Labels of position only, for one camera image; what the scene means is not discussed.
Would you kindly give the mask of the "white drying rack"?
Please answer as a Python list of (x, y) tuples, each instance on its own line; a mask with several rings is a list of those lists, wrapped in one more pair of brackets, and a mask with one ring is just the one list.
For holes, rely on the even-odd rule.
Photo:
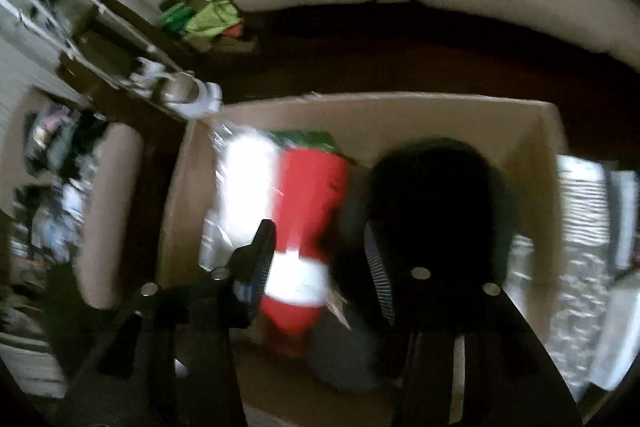
[(136, 48), (107, 0), (1, 0), (1, 35), (53, 72), (63, 58), (106, 77), (124, 77)]

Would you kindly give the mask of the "grey patterned table mat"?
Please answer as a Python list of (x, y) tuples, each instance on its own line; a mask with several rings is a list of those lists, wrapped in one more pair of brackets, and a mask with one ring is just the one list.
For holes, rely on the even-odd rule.
[(580, 400), (615, 390), (639, 354), (639, 176), (568, 155), (556, 165), (562, 249), (542, 339)]

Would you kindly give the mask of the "clear green-edged plastic bag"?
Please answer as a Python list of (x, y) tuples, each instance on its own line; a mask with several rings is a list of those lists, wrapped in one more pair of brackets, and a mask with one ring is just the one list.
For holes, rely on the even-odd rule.
[(320, 130), (268, 130), (221, 121), (210, 132), (213, 149), (224, 167), (277, 165), (285, 150), (303, 148), (342, 155), (329, 132)]

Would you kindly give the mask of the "white garment steamer base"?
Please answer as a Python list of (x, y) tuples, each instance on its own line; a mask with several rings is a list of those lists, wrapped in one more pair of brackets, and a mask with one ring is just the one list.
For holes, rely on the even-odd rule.
[(169, 70), (163, 64), (140, 57), (138, 68), (127, 84), (138, 95), (184, 119), (200, 119), (218, 113), (221, 87), (204, 82), (184, 70)]

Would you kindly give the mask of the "red white bottle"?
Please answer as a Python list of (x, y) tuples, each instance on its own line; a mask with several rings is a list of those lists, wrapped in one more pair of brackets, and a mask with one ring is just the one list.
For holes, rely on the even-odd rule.
[(288, 358), (306, 350), (330, 292), (332, 241), (348, 187), (348, 162), (295, 147), (281, 158), (274, 205), (276, 248), (260, 304), (265, 340)]

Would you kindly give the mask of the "green shopping bag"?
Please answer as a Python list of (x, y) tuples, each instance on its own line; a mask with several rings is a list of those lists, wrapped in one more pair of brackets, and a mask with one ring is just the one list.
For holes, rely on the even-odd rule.
[(241, 14), (230, 0), (214, 0), (190, 18), (184, 31), (197, 37), (214, 38), (241, 22)]

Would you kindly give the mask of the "black NY baseball cap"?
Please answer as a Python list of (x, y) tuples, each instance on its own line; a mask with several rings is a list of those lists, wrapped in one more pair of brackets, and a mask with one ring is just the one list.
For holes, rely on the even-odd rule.
[[(471, 294), (506, 278), (513, 205), (470, 144), (427, 138), (385, 154), (350, 196), (331, 275), (345, 302), (312, 332), (307, 361), (330, 386), (363, 392), (409, 371), (449, 377)], [(363, 246), (370, 223), (393, 294), (382, 317)]]

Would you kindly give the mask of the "white item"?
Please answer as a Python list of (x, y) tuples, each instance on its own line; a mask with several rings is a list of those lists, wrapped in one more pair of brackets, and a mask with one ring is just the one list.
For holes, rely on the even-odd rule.
[(235, 249), (250, 245), (271, 217), (281, 149), (272, 134), (221, 121), (212, 130), (215, 153), (213, 207), (205, 215), (198, 264), (226, 265)]

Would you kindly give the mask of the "brown cardboard box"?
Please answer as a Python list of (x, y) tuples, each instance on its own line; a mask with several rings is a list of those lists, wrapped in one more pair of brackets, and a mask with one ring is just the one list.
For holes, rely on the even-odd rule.
[(576, 426), (544, 349), (562, 268), (549, 103), (378, 93), (235, 104), (192, 121), (160, 236), (165, 287), (206, 288), (262, 220), (256, 341), (198, 309), (179, 352), (198, 422)]

